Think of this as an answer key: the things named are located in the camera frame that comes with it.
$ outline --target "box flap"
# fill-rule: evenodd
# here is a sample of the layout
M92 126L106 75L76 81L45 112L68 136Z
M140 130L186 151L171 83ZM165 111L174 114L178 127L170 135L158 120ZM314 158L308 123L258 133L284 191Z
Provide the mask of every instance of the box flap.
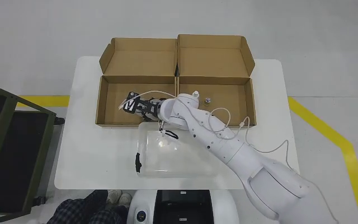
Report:
M113 38L100 59L105 76L174 76L176 39Z
M178 36L180 76L249 77L254 66L243 36Z

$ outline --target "white cable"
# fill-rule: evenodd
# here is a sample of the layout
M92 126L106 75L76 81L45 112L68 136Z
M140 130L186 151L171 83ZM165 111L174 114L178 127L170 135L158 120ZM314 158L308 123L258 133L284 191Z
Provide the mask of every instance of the white cable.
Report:
M152 90L152 91L144 92L144 93L139 94L138 96L135 96L135 97L133 97L133 98L131 98L131 99L129 99L129 100L124 100L124 101L119 105L118 109L121 110L121 109L123 108L123 106L124 106L127 102L129 102L130 100L133 100L133 99L135 99L135 98L137 98L137 97L140 97L140 96L143 96L143 95L145 95L145 94L149 94L149 93L151 93L151 92L158 92L158 93L166 94L166 95L169 95L169 96L175 98L176 100L178 100L181 104L183 104L183 105L188 109L190 115L195 119L195 121L198 122L199 124L201 124L202 121L200 121L198 118L196 118L196 117L194 116L194 114L192 114L191 109L190 109L183 101L181 101L179 98L177 98L176 96L174 96L174 95L172 95L172 94L169 94L169 93L163 92L163 91L158 91L158 90ZM229 120L228 120L227 124L224 126L224 128L222 128L222 129L220 129L220 130L214 130L214 129L212 128L210 122L209 122L209 119L210 119L210 117L211 117L211 114L212 114L214 111L220 110L220 109L221 109L221 110L225 110L226 112L228 112L228 114L229 114ZM222 130L224 130L225 128L227 128L228 125L229 125L229 123L230 123L230 120L231 120L231 114L230 114L230 111L229 111L228 109L226 109L226 108L216 108L216 109L212 110L212 111L210 112L209 116L208 116L208 123L209 123L210 129L208 129L208 128L205 127L205 126L202 126L202 127L205 128L206 130L210 131L210 132L217 133L217 132L221 132ZM242 128L242 126L243 126L243 123L241 122L240 127L239 127L239 129L238 129L238 132L237 132L232 138L224 138L224 137L220 137L220 138L222 138L222 139L224 139L224 140L234 139L234 138L238 135L238 133L239 133L240 129Z
M179 98L177 98L176 96L174 96L174 95L172 95L172 94L169 94L169 93L167 93L167 92L158 91L158 90L148 91L148 92L144 92L144 93L142 93L142 94L139 94L138 96L135 96L135 97L131 98L130 100L135 99L135 98L137 98L137 97L139 97L139 96L143 96L143 95L145 95L145 94L149 94L149 93L151 93L151 92L159 92L159 93L166 94L166 95L169 95L169 96L171 96L171 97L177 99L179 102L181 102L181 103L189 110L190 115L191 115L199 124L201 123L200 120L198 120L198 119L192 114L190 108L189 108L183 101L181 101L181 100L180 100ZM130 100L127 100L127 101L124 100L124 101L120 104L120 106L118 107L119 110L122 109L122 108L123 108L123 105L126 104L127 102L129 102ZM220 129L220 130L214 130L214 129L212 128L211 124L210 124L210 117L211 117L212 113L213 113L214 111L216 111L216 110L225 110L225 111L228 112L228 114L229 114L229 120L228 120L227 124L224 126L224 128L222 128L222 129ZM216 108L216 109L212 110L212 111L210 112L209 116L208 116L208 125L209 125L210 129L207 129L205 126L203 126L203 127L204 127L206 130L208 130L208 131L210 131L210 132L213 132L213 133L221 132L221 131L223 131L225 128L228 127L228 125L229 125L229 123L230 123L230 120L231 120L231 114L230 114L230 111L229 111L228 109L226 109L226 108ZM325 204L326 204L326 206L327 206L327 208L328 208L328 211L330 212L332 218L337 222L337 224L339 224L339 221L338 221L338 220L335 218L335 216L333 215L333 212L331 211L331 208L329 207L329 205L328 205L328 203L327 203L327 200L326 200L326 198L324 197L324 195L323 195L321 189L320 189L314 182L312 182L312 181L310 181L310 180L308 180L308 179L302 177L301 175L299 175L299 174L290 166L290 164L289 164L289 162L288 162L289 141L288 141L287 139L284 140L283 143L281 143L281 145L279 145L277 148L275 148L275 149L273 149L273 150L270 150L270 151L266 151L266 152L265 152L265 151L260 151L260 150L256 149L252 144L250 144L250 143L247 141L247 134L248 134L248 130L249 130L249 128L250 128L250 117L248 117L248 116L245 117L244 120L243 120L243 122L240 123L239 129L238 129L237 133L234 135L234 137L232 137L232 138L223 138L223 137L221 137L221 138L224 139L224 140L234 139L234 138L239 134L239 131L240 131L241 128L244 126L244 122L245 122L246 120L248 120L248 122L247 122L247 129L246 129L246 132L245 132L245 142L246 142L249 146L251 146L254 150L256 150L257 152L260 152L260 153L271 153L271 152L275 152L275 151L278 150L281 146L283 146L284 143L286 142L286 143L287 143L287 148L286 148L286 164L287 164L287 166L289 167L290 170L292 170L293 172L295 172L295 173L296 173L298 176L300 176L302 179L306 180L307 182L310 182L311 184L313 184L313 185L318 189L318 191L319 191L319 193L321 194L321 196L322 196L322 198L323 198L323 200L324 200L324 202L325 202Z

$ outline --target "white table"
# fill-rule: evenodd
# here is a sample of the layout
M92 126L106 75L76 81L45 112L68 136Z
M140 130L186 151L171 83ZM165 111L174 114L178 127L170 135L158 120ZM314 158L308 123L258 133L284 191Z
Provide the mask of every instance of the white table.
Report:
M139 177L134 169L137 128L95 124L102 75L99 58L81 57L77 61L55 176L58 189L242 189L235 173L219 160L213 163L219 173L213 177ZM248 140L268 151L288 139L290 165L299 170L281 63L255 62L251 77L257 126L250 128ZM285 147L266 156L285 163Z

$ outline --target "brown cardboard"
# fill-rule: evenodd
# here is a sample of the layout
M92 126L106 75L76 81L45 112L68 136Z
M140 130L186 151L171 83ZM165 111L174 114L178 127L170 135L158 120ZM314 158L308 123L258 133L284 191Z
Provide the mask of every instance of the brown cardboard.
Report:
M256 125L255 102L250 78L255 66L246 39L242 36L179 35L179 93L200 93L199 109L226 108L231 113L230 126L238 126L249 116ZM205 98L211 98L209 105ZM220 120L227 112L214 113Z
M118 110L130 91L139 94L160 90L176 94L176 39L113 38L107 46L100 66L96 124L103 127L138 126L139 116ZM146 99L168 97L152 93Z

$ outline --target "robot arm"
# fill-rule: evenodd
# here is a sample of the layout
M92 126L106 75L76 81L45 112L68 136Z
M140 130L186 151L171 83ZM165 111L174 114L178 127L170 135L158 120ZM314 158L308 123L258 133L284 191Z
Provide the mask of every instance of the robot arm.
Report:
M210 116L208 111L199 110L198 106L198 98L179 94L176 99L160 103L158 117L188 130L193 138L233 170L249 200L263 215L284 224L337 223L324 199L307 181L236 138L223 122Z

